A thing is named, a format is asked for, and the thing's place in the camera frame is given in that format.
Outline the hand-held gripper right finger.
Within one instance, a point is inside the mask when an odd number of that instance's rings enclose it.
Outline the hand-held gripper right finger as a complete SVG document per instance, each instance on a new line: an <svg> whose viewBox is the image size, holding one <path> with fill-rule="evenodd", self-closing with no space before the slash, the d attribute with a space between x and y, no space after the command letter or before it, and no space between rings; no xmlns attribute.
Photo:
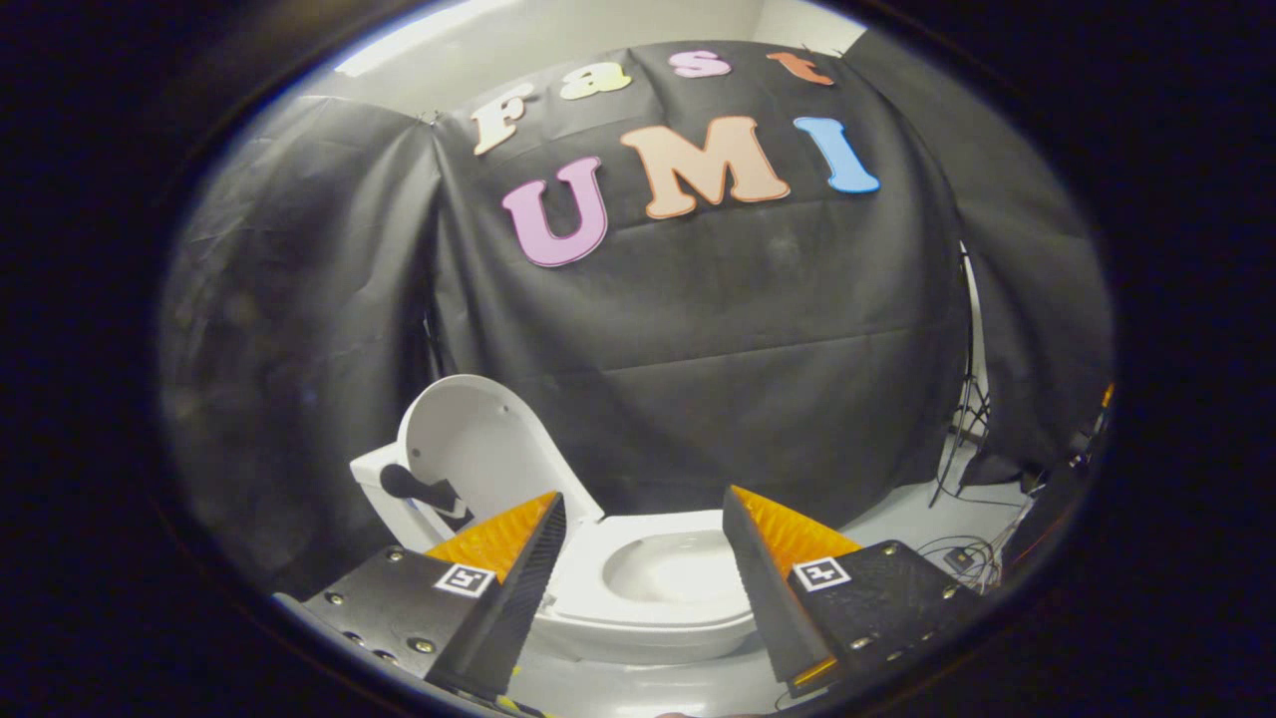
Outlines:
<svg viewBox="0 0 1276 718"><path fill-rule="evenodd" d="M789 695L874 686L983 613L983 598L896 539L857 545L739 486L722 500L752 617Z"/></svg>

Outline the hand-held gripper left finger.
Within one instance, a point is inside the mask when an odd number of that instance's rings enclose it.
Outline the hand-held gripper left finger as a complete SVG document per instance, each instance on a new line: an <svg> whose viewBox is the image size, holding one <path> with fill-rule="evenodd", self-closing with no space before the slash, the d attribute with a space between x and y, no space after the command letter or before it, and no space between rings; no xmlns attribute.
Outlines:
<svg viewBox="0 0 1276 718"><path fill-rule="evenodd" d="M547 492L425 551L390 545L301 599L309 627L388 671L493 701L507 692L567 538Z"/></svg>

